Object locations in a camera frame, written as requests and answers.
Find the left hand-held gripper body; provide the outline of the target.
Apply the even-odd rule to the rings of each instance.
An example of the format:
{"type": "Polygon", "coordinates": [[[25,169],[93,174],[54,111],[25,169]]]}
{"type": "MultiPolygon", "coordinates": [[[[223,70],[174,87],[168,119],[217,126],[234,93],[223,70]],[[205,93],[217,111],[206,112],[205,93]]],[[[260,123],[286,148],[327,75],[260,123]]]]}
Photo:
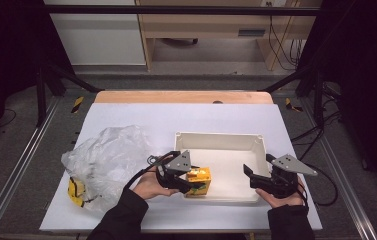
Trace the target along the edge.
{"type": "Polygon", "coordinates": [[[189,172],[191,167],[190,152],[188,150],[170,151],[162,156],[150,156],[147,162],[156,167],[156,177],[159,184],[169,188],[173,179],[182,179],[181,175],[189,172]]]}

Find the yellow carton box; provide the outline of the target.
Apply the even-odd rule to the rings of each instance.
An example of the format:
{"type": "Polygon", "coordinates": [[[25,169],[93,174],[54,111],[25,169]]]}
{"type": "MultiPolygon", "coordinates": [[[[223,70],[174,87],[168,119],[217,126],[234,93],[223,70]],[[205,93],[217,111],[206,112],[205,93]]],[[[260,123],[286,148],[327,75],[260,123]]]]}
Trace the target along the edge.
{"type": "Polygon", "coordinates": [[[188,182],[202,182],[205,186],[200,189],[191,189],[186,193],[187,197],[193,196],[205,196],[208,193],[210,183],[211,183],[211,173],[208,167],[199,168],[197,171],[190,171],[186,174],[186,180],[188,182]]]}

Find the white plastic tray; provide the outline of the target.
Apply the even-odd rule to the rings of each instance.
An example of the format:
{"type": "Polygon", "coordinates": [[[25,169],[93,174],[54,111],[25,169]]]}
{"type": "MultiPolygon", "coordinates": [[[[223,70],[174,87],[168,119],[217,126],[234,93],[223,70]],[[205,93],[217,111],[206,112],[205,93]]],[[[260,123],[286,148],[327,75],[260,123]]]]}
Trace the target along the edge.
{"type": "Polygon", "coordinates": [[[206,195],[183,196],[198,204],[254,205],[260,197],[250,187],[243,165],[255,174],[269,177],[264,139],[261,135],[222,133],[177,133],[175,149],[190,151],[191,163],[208,167],[211,184],[206,195]]]}

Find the clear plastic bag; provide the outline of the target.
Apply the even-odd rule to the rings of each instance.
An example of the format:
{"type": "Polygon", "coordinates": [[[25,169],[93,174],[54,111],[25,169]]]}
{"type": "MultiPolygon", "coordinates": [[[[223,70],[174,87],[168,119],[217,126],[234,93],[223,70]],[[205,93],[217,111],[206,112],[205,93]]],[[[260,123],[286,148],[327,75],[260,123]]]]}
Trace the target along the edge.
{"type": "Polygon", "coordinates": [[[143,129],[131,125],[104,129],[64,153],[61,162],[69,178],[85,186],[81,208],[105,213],[117,204],[130,179],[147,166],[149,155],[143,129]]]}

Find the person's right hand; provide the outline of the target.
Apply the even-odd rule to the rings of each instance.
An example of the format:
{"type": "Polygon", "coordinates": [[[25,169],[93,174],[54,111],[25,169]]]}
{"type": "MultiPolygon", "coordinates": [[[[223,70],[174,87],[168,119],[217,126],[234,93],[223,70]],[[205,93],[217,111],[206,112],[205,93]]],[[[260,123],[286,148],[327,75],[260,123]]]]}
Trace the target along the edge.
{"type": "Polygon", "coordinates": [[[290,195],[287,198],[278,199],[275,198],[272,194],[264,191],[263,189],[257,188],[255,192],[265,200],[272,208],[278,208],[285,205],[288,206],[302,206],[304,204],[303,192],[304,184],[301,179],[298,179],[298,191],[290,195]]]}

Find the person's left hand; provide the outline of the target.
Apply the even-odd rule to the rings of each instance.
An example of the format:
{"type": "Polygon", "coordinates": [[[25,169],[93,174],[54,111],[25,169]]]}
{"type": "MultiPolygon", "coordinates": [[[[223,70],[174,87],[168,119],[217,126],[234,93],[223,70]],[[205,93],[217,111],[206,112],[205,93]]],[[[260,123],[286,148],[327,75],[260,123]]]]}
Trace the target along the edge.
{"type": "Polygon", "coordinates": [[[156,196],[171,196],[178,193],[178,189],[169,189],[162,187],[156,177],[156,168],[153,167],[144,173],[137,185],[132,189],[139,197],[144,200],[152,199],[156,196]]]}

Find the white table sheet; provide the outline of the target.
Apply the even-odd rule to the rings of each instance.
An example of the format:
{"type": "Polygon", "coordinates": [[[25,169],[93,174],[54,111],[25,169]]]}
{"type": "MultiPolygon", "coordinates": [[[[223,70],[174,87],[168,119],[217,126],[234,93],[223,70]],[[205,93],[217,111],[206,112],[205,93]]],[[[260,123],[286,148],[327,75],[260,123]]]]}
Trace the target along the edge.
{"type": "MultiPolygon", "coordinates": [[[[137,125],[161,155],[175,149],[176,134],[222,133],[261,135],[266,155],[293,153],[280,110],[275,104],[108,104],[91,106],[78,137],[80,142],[108,127],[137,125]]],[[[149,202],[142,222],[148,233],[255,232],[268,226],[268,205],[198,204],[183,195],[149,202]]]]}

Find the yellow black tape piece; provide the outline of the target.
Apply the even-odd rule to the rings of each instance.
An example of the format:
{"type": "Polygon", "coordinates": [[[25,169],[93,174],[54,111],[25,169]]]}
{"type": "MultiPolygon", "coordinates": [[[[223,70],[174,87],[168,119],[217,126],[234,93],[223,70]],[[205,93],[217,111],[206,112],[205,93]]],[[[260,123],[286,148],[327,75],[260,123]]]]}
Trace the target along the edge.
{"type": "Polygon", "coordinates": [[[77,97],[77,99],[75,100],[74,105],[72,107],[71,113],[77,113],[78,112],[83,100],[84,100],[83,96],[77,97]]]}
{"type": "Polygon", "coordinates": [[[303,112],[303,108],[293,106],[292,103],[291,103],[291,100],[289,98],[285,99],[285,106],[288,110],[293,110],[293,111],[296,111],[296,112],[303,112]]]}

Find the light wooden table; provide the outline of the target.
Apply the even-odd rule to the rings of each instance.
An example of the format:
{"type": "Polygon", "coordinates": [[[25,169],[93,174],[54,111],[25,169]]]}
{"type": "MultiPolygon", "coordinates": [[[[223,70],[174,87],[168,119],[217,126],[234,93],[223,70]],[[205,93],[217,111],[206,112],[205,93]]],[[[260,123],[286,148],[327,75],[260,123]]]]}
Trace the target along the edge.
{"type": "Polygon", "coordinates": [[[271,95],[258,91],[101,91],[95,103],[217,103],[273,104],[271,95]]]}

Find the black metal stand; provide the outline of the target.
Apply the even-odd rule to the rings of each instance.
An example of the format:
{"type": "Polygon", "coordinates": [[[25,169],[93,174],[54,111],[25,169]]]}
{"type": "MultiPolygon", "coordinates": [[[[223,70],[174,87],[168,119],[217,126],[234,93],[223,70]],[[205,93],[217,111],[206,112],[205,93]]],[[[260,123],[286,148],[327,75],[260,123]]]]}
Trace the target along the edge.
{"type": "Polygon", "coordinates": [[[322,127],[324,124],[322,106],[323,75],[315,66],[306,65],[282,80],[261,89],[261,92],[273,93],[294,80],[299,80],[299,84],[295,90],[298,97],[306,97],[311,91],[314,91],[313,119],[318,126],[322,127]]]}
{"type": "Polygon", "coordinates": [[[41,65],[36,74],[36,91],[37,91],[37,107],[38,107],[38,121],[37,127],[40,127],[47,118],[47,106],[45,86],[48,86],[54,96],[63,96],[66,92],[61,79],[67,79],[72,83],[80,86],[91,93],[99,93],[100,88],[97,88],[79,77],[74,73],[66,71],[54,64],[41,65]]]}

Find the yellow packet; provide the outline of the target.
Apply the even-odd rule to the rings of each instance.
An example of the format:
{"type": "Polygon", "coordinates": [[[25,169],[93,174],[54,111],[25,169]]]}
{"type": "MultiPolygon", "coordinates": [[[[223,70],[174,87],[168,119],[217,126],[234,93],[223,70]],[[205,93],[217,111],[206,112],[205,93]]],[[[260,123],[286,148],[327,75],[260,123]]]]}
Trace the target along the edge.
{"type": "Polygon", "coordinates": [[[85,186],[80,180],[70,177],[67,193],[75,205],[79,207],[84,206],[83,195],[85,193],[85,186]]]}

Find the dark rectangular desk panel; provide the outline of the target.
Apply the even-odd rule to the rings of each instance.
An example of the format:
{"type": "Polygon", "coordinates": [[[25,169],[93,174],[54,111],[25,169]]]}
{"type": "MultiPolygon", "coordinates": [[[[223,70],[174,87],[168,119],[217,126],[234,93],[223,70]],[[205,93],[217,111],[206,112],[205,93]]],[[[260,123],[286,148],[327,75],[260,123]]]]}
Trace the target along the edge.
{"type": "Polygon", "coordinates": [[[239,37],[263,37],[266,33],[265,29],[240,29],[238,31],[239,37]]]}

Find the white cabinet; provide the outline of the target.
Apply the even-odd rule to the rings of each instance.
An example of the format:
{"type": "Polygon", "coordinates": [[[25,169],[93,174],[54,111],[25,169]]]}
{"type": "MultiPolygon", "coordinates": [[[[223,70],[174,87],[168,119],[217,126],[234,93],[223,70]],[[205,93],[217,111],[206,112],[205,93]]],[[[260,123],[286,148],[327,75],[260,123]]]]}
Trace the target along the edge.
{"type": "Polygon", "coordinates": [[[144,65],[136,14],[51,14],[72,65],[144,65]]]}

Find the aluminium floor rail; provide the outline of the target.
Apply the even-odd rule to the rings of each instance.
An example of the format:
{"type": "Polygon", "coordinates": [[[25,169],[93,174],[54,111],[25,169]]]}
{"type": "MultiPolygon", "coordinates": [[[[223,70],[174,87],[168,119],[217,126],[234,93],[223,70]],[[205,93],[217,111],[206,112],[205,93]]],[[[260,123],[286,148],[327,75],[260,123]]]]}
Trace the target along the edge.
{"type": "MultiPolygon", "coordinates": [[[[313,119],[313,102],[309,98],[301,98],[300,102],[313,127],[318,126],[313,119]]],[[[328,170],[329,179],[335,184],[338,198],[342,199],[362,240],[377,240],[376,231],[371,224],[365,209],[359,201],[355,189],[349,181],[334,149],[331,147],[325,129],[330,121],[340,116],[338,107],[333,101],[325,100],[323,106],[324,124],[317,137],[319,150],[323,158],[321,160],[307,160],[313,166],[323,165],[328,170]]]]}
{"type": "Polygon", "coordinates": [[[0,220],[7,209],[16,189],[18,188],[22,177],[29,164],[32,161],[34,154],[47,131],[51,120],[53,119],[58,105],[61,102],[59,97],[52,97],[51,102],[47,108],[44,120],[35,128],[29,142],[26,144],[22,154],[20,155],[13,171],[9,175],[6,183],[0,192],[0,220]]]}

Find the black horizontal frame bar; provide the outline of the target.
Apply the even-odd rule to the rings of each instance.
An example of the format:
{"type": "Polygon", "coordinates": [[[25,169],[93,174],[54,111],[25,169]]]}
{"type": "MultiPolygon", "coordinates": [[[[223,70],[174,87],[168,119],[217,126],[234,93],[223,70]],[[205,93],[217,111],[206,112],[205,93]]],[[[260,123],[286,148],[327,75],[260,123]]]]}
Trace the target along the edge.
{"type": "Polygon", "coordinates": [[[318,16],[320,8],[225,6],[45,5],[43,11],[60,14],[170,14],[318,16]]]}

